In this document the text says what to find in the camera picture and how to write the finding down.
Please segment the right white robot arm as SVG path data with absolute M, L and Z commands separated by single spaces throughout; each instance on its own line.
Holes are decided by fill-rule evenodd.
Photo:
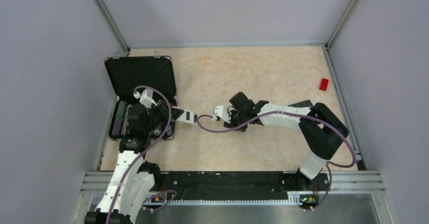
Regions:
M 311 106 L 280 106 L 269 101 L 254 103 L 243 92 L 230 100 L 230 106 L 216 106 L 213 115 L 225 128 L 244 132 L 249 124 L 275 125 L 300 131 L 310 150 L 296 172 L 296 182 L 304 190 L 317 183 L 317 175 L 349 135 L 347 127 L 323 103 Z

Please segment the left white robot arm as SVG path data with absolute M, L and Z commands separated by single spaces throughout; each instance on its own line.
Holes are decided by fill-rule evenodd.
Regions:
M 87 212 L 84 223 L 134 223 L 148 192 L 162 184 L 158 164 L 145 161 L 146 153 L 153 143 L 171 136 L 176 120 L 194 120 L 193 113 L 163 100 L 131 105 L 125 116 L 116 167 L 103 198 Z

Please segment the white remote control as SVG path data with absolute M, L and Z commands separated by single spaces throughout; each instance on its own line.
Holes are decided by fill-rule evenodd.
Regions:
M 194 111 L 190 111 L 179 107 L 172 107 L 171 113 L 172 113 L 171 119 L 174 122 L 182 122 L 186 124 L 197 125 L 197 119 L 199 115 Z

